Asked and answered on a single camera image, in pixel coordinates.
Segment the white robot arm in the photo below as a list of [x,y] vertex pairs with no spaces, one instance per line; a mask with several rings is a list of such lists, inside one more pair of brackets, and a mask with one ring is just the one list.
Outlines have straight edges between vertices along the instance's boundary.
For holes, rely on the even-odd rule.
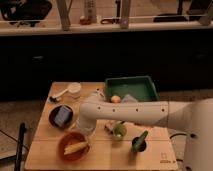
[[183,171],[213,171],[213,98],[193,101],[110,103],[99,91],[80,104],[77,129],[91,135],[100,119],[159,126],[187,133]]

